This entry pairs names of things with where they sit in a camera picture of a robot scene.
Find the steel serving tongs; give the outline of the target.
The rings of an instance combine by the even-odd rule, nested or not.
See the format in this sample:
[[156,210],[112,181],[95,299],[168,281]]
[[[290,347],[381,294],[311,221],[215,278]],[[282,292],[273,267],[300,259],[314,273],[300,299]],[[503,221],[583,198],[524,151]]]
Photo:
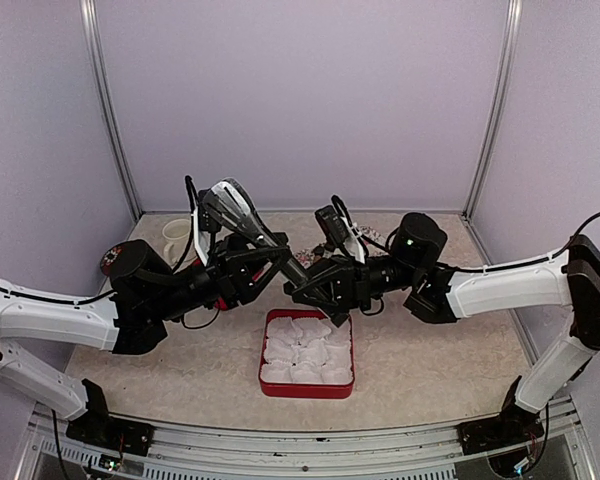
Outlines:
[[213,185],[202,197],[210,216],[233,233],[245,237],[256,247],[286,247],[284,232],[273,232],[260,217],[246,189],[234,178]]

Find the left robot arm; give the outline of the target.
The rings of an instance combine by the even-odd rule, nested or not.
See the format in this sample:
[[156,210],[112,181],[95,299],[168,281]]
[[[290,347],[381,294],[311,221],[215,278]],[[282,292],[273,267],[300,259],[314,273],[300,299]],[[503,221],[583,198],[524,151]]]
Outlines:
[[166,324],[218,301],[253,302],[291,254],[285,246],[252,247],[232,234],[206,264],[173,272],[144,240],[112,247],[101,260],[111,290],[93,298],[40,292],[0,280],[0,382],[73,423],[101,445],[120,434],[102,389],[75,380],[31,355],[19,338],[84,345],[115,355],[144,355],[167,336]]

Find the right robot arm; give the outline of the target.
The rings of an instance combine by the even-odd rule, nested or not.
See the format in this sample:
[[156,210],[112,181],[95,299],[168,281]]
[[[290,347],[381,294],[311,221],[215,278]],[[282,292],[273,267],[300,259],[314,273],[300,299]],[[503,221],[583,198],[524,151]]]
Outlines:
[[442,264],[446,233],[429,216],[410,212],[392,232],[381,256],[333,255],[309,268],[305,281],[287,282],[294,302],[311,305],[341,324],[351,310],[367,310],[386,292],[407,289],[404,305],[429,324],[523,307],[558,305],[571,325],[532,370],[514,382],[491,433],[515,442],[551,397],[600,352],[600,251],[581,232],[567,244],[515,263],[463,269]]

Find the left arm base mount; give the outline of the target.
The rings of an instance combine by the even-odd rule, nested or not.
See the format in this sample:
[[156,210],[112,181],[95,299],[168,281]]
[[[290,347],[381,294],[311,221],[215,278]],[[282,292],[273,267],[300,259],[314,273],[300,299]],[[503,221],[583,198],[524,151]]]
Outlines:
[[87,445],[146,457],[154,432],[154,427],[148,423],[111,418],[103,424],[72,421],[66,436]]

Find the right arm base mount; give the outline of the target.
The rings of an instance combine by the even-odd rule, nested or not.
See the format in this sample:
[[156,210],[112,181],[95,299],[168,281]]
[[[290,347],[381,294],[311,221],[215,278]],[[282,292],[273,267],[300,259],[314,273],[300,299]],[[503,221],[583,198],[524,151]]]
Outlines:
[[504,422],[499,417],[489,417],[457,426],[459,441],[464,455],[497,450],[530,441],[544,435],[540,421],[533,420],[522,426],[516,422]]

